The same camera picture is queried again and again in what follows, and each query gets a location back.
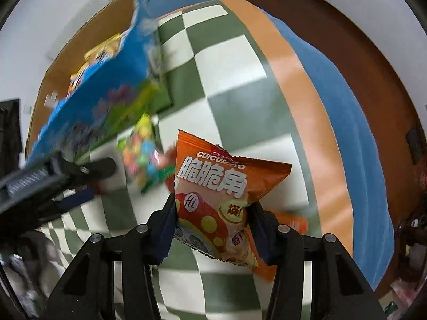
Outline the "colourful candy bag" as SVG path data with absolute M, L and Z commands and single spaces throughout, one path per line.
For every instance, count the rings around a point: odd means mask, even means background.
M 163 153 L 155 141 L 151 117 L 144 113 L 126 137 L 119 137 L 125 175 L 142 193 L 174 177 L 176 149 Z

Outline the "orange panda crisps bag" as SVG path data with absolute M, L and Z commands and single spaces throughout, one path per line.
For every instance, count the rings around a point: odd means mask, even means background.
M 175 238 L 213 259 L 257 267 L 247 208 L 283 182 L 292 166 L 232 156 L 183 130 L 176 148 Z

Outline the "yellow clear biscuit bag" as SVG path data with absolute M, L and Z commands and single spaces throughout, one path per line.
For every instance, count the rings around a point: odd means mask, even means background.
M 94 64 L 111 58 L 119 51 L 121 41 L 121 33 L 113 35 L 112 37 L 87 51 L 84 55 L 85 61 L 89 64 Z

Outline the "orange snack packet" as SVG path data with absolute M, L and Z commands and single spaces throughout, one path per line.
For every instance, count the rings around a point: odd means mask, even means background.
M 276 276 L 278 265 L 288 253 L 288 235 L 289 233 L 281 233 L 280 225 L 286 225 L 292 228 L 299 234 L 308 232 L 308 220 L 305 217 L 286 212 L 270 212 L 266 213 L 266 229 L 262 231 L 263 237 L 259 241 L 257 236 L 254 242 L 259 242 L 260 247 L 255 246 L 258 259 L 258 266 L 253 268 L 253 272 L 261 277 L 266 282 L 273 282 Z

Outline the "large noodle snack bag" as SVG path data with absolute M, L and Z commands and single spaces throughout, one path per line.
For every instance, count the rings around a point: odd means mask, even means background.
M 89 66 L 89 63 L 84 63 L 75 74 L 70 76 L 69 87 L 67 91 L 69 95 L 80 85 L 82 78 Z

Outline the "blue bed sheet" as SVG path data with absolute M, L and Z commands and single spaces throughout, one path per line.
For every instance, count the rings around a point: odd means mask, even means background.
M 264 33 L 274 30 L 276 46 L 287 43 L 293 61 L 285 71 L 305 72 L 313 98 L 300 96 L 300 110 L 293 112 L 277 85 L 262 77 L 208 92 L 197 68 L 197 55 L 207 46 L 227 38 L 248 35 L 245 27 L 230 14 L 186 27 L 179 17 L 167 22 L 160 38 L 176 38 L 188 55 L 168 74 L 174 105 L 160 117 L 163 147 L 170 147 L 184 129 L 230 152 L 285 158 L 284 147 L 292 142 L 299 156 L 300 182 L 304 197 L 293 207 L 306 210 L 316 233 L 332 232 L 353 250 L 353 257 L 372 287 L 378 286 L 394 253 L 392 221 L 386 200 L 386 186 L 378 149 L 366 117 L 353 91 L 338 68 L 318 49 L 300 38 L 282 20 L 259 7 L 254 18 Z M 335 141 L 346 186 L 330 183 L 317 193 L 311 179 L 313 168 L 296 130 L 304 127 L 320 149 L 326 137 Z

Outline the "cardboard milk box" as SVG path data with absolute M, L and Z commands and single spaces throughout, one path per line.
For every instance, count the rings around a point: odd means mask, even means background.
M 69 95 L 70 76 L 87 51 L 121 33 L 119 51 L 90 64 Z M 170 107 L 158 22 L 143 0 L 114 0 L 92 17 L 48 68 L 40 91 L 62 94 L 50 115 L 35 111 L 27 144 L 29 163 L 54 151 L 76 160 L 135 125 L 147 113 Z

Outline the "clutter on floor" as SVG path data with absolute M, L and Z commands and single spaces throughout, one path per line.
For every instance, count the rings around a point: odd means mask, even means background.
M 396 231 L 397 279 L 391 284 L 387 319 L 426 318 L 426 209 L 417 209 Z

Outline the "green white checkered mat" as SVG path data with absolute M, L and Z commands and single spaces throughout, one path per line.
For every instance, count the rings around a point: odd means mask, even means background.
M 353 255 L 353 206 L 321 85 L 308 60 L 322 54 L 285 24 L 245 0 L 172 7 L 159 20 L 167 88 L 154 122 L 162 148 L 178 131 L 221 145 L 233 155 L 292 164 L 290 176 L 260 203 L 308 220 L 308 235 L 333 233 Z M 42 227 L 68 267 L 92 233 L 125 233 L 159 209 L 164 186 L 145 195 L 119 174 L 107 194 Z M 272 282 L 250 269 L 211 259 L 173 240 L 153 268 L 164 319 L 263 319 Z

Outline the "black wall socket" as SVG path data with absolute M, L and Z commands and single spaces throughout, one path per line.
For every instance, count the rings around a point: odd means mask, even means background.
M 412 164 L 417 165 L 426 154 L 426 139 L 422 128 L 414 126 L 405 135 L 409 147 Z

